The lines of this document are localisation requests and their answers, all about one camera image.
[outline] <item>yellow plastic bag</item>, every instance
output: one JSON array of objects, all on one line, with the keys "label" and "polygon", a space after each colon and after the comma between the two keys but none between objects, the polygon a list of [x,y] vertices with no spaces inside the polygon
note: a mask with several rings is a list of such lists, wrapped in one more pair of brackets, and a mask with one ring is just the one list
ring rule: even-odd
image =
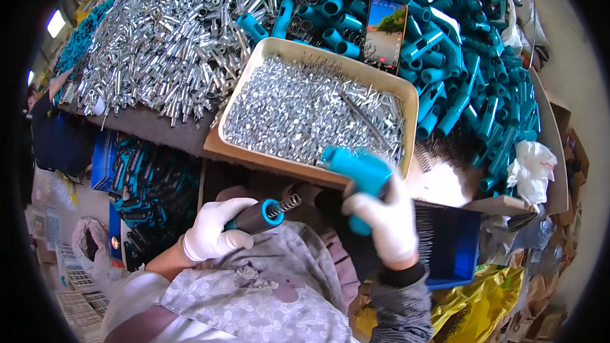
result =
[{"label": "yellow plastic bag", "polygon": [[434,292],[434,342],[484,342],[517,304],[523,272],[523,267],[483,265],[470,285]]}]

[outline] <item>white plastic bag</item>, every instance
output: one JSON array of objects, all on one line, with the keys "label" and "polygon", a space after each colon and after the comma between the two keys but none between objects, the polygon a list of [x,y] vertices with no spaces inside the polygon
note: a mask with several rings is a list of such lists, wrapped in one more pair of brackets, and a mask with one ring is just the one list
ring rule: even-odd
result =
[{"label": "white plastic bag", "polygon": [[[98,246],[93,261],[85,256],[85,234],[87,230]],[[113,297],[113,288],[117,281],[126,278],[129,273],[125,269],[112,267],[112,259],[107,234],[102,225],[93,217],[78,220],[72,232],[72,250],[81,268],[93,278],[95,285],[108,298]]]},{"label": "white plastic bag", "polygon": [[555,180],[557,157],[538,142],[521,141],[516,152],[515,161],[507,168],[506,186],[517,186],[517,194],[539,212],[538,204],[546,203],[548,181]]}]

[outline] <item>floor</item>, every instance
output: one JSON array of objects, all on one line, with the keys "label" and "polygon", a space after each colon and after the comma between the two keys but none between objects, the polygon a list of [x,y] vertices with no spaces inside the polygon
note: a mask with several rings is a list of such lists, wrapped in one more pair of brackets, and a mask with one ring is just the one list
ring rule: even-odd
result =
[{"label": "floor", "polygon": [[610,212],[610,109],[603,75],[583,24],[569,0],[536,0],[540,23],[551,45],[550,62],[540,72],[545,89],[572,111],[591,170],[581,190],[583,205],[578,255],[560,278],[553,303],[573,309],[586,285],[606,233]]}]

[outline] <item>beige plastic tray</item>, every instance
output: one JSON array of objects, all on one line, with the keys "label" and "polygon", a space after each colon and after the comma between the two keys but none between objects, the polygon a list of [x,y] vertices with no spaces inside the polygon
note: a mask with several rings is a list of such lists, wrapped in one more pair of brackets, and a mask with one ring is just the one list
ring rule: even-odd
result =
[{"label": "beige plastic tray", "polygon": [[321,59],[328,59],[330,63],[335,62],[335,64],[340,64],[342,67],[342,72],[351,78],[357,79],[358,82],[363,83],[364,85],[373,85],[373,87],[378,91],[391,92],[400,98],[403,101],[403,114],[405,118],[404,156],[403,160],[401,161],[400,168],[403,177],[407,176],[411,158],[413,157],[417,110],[419,107],[416,88],[413,87],[413,85],[408,81],[393,76],[389,73],[382,72],[378,69],[360,63],[359,61],[355,61],[319,48],[310,47],[308,45],[278,39],[275,37],[268,37],[256,45],[256,48],[250,56],[248,64],[241,74],[237,87],[235,88],[235,91],[233,91],[233,95],[227,104],[225,113],[220,119],[218,126],[220,140],[227,145],[231,145],[242,150],[243,154],[240,156],[240,159],[255,163],[261,160],[261,156],[264,156],[268,159],[272,158],[276,161],[277,164],[273,164],[273,168],[280,169],[285,172],[292,172],[300,177],[324,179],[326,181],[335,183],[345,182],[345,177],[329,172],[320,167],[277,158],[276,156],[266,155],[257,151],[250,151],[248,149],[244,149],[243,147],[230,144],[226,141],[224,135],[224,125],[229,111],[237,99],[237,96],[243,90],[245,83],[248,82],[255,68],[263,64],[265,57],[275,53],[278,53],[281,57],[286,59],[301,59],[304,53],[307,58],[309,58],[309,56],[313,56],[314,58],[320,57]]}]

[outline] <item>black rubber grip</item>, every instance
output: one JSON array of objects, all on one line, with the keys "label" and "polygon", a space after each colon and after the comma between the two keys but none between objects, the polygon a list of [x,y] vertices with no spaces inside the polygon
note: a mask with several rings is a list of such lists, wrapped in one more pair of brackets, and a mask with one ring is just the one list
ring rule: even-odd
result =
[{"label": "black rubber grip", "polygon": [[235,217],[237,229],[250,234],[257,234],[275,228],[277,225],[270,225],[261,214],[261,205],[266,200],[258,202],[238,213]]}]

